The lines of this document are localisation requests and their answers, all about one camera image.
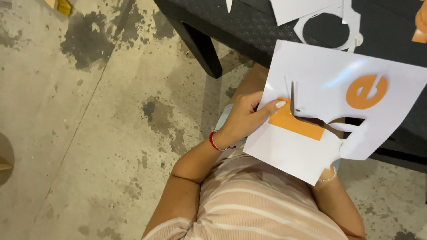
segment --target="woman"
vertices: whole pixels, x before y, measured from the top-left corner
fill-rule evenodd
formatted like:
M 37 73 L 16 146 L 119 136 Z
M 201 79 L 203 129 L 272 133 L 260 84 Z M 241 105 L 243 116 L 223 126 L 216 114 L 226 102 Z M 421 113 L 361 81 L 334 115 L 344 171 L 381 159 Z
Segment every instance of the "woman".
M 365 239 L 333 166 L 313 187 L 242 152 L 242 139 L 286 104 L 274 100 L 254 111 L 267 74 L 256 64 L 225 107 L 218 131 L 176 162 L 144 240 Z

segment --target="hand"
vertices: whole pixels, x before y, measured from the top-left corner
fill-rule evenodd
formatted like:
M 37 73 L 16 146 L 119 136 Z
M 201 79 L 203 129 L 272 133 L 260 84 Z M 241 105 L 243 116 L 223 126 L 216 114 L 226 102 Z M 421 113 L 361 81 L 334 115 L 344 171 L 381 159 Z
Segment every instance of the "hand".
M 261 101 L 262 91 L 239 96 L 231 109 L 224 125 L 213 136 L 215 144 L 224 149 L 255 132 L 277 109 L 286 102 L 273 100 L 255 112 Z

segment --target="silver bracelet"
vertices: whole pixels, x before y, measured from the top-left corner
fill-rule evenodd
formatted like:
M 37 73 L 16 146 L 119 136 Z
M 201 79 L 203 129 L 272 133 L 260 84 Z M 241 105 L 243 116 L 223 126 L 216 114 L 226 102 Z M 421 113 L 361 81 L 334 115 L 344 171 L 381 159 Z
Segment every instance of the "silver bracelet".
M 321 182 L 329 182 L 329 181 L 334 180 L 336 178 L 336 168 L 334 166 L 332 166 L 332 168 L 333 168 L 333 176 L 332 176 L 332 178 L 330 178 L 330 179 L 319 179 L 319 181 L 321 181 Z

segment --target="black table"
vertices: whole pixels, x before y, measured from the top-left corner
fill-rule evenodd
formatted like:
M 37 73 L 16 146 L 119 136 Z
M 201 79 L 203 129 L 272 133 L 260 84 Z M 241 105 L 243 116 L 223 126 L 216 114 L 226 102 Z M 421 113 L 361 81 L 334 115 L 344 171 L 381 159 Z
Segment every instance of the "black table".
M 225 0 L 155 0 L 206 73 L 214 78 L 221 76 L 222 68 L 211 38 L 267 68 L 277 39 L 300 42 L 293 31 L 297 21 L 277 26 L 271 13 L 248 5 L 251 0 L 242 1 L 235 0 L 229 14 Z M 427 67 L 427 44 L 411 41 L 421 4 L 419 0 L 354 0 L 352 7 L 361 14 L 364 37 L 355 53 Z M 321 47 L 331 47 L 334 34 L 329 28 L 304 28 L 306 42 Z M 426 107 L 424 89 L 401 126 L 371 158 L 427 173 Z

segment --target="striped shirt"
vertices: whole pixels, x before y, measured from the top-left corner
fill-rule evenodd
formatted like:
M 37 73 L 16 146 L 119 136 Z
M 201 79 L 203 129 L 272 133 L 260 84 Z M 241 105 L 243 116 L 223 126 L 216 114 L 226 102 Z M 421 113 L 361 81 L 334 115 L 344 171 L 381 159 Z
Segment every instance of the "striped shirt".
M 242 149 L 226 151 L 203 181 L 196 222 L 166 221 L 143 240 L 347 240 L 303 181 Z

